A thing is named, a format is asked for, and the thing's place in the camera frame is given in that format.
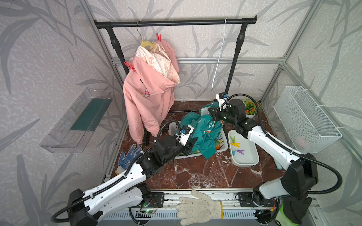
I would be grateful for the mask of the rainbow striped jacket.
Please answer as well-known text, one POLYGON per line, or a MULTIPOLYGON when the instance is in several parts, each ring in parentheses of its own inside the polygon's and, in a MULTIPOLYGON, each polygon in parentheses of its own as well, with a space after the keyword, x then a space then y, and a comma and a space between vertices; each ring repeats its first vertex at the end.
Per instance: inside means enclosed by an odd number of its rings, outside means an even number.
POLYGON ((222 141, 215 139, 215 149, 219 150, 221 148, 221 146, 222 146, 222 141))

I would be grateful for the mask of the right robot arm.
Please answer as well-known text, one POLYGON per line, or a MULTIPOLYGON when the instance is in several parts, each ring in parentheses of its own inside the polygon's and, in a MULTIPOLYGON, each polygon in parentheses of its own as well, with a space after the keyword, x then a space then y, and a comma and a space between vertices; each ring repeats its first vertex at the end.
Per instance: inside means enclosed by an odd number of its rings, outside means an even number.
POLYGON ((278 196, 301 198, 305 195, 329 194, 342 186, 343 178, 336 169, 316 160, 310 153, 303 154, 287 146, 267 132, 261 122, 248 118, 245 104, 237 98, 238 96, 228 96, 226 92, 217 94, 215 100, 219 106, 209 108, 209 113, 214 119, 231 124, 237 134, 261 147, 286 171, 283 177, 257 186, 254 189, 255 193, 265 199, 278 196), (318 166, 336 175, 337 181, 334 186, 319 191, 312 190, 319 181, 318 166))

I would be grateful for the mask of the white hanger of rainbow jacket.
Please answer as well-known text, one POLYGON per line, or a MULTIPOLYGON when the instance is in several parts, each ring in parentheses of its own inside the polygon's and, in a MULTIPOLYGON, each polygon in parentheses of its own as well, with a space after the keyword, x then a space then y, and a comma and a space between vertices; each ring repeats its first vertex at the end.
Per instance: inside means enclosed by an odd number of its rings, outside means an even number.
POLYGON ((217 74, 217 71, 218 71, 218 67, 219 67, 219 64, 220 64, 220 59, 221 59, 223 49, 224 49, 223 46, 224 46, 225 37, 226 37, 226 22, 227 22, 227 18, 225 18, 224 24, 223 24, 223 37, 222 37, 220 52, 219 52, 219 55, 218 55, 218 59, 217 59, 217 63, 216 63, 215 71, 214 71, 214 76, 213 76, 213 79, 212 79, 212 84, 211 84, 211 89, 212 90, 214 89, 214 86, 215 86, 216 74, 217 74))

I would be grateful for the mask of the teal green jacket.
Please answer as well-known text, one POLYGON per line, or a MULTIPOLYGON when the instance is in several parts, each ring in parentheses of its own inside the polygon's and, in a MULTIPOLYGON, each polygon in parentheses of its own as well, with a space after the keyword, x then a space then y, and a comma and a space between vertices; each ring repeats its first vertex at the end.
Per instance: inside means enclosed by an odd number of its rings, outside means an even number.
POLYGON ((194 128, 190 138, 196 138, 192 153, 200 152, 206 159, 209 159, 216 153, 216 138, 219 137, 220 131, 223 129, 224 121, 215 121, 209 114, 209 108, 219 109, 218 102, 212 102, 201 108, 200 113, 190 112, 186 114, 180 125, 190 125, 194 128))

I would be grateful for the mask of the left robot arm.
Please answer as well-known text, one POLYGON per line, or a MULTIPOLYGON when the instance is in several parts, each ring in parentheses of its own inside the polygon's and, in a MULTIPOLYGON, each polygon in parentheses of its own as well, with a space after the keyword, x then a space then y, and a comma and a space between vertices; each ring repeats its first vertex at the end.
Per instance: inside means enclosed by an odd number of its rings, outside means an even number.
POLYGON ((148 202, 152 193, 145 181, 161 172, 179 154, 188 155, 196 142, 191 125, 178 128, 172 136, 157 136, 155 145, 136 156, 118 176, 85 192, 73 191, 67 207, 56 212, 51 222, 95 226, 118 210, 148 202))

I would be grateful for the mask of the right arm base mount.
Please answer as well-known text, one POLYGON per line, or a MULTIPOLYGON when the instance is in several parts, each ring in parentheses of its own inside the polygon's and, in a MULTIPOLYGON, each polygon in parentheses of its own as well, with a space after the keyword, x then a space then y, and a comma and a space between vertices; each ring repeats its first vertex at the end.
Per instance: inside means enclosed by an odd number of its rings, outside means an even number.
POLYGON ((254 192, 238 192, 235 199, 239 201, 241 207, 267 208, 272 209, 277 204, 277 199, 265 199, 262 195, 254 192))

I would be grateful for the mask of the green clothespin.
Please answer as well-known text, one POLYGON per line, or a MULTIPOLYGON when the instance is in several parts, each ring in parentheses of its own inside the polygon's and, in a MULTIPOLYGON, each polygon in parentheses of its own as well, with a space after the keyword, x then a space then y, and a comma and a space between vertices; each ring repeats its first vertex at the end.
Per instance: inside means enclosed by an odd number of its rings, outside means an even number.
POLYGON ((233 144, 233 143, 236 143, 236 140, 235 140, 235 137, 234 137, 234 136, 233 136, 233 137, 230 137, 230 140, 231 140, 232 144, 233 144))

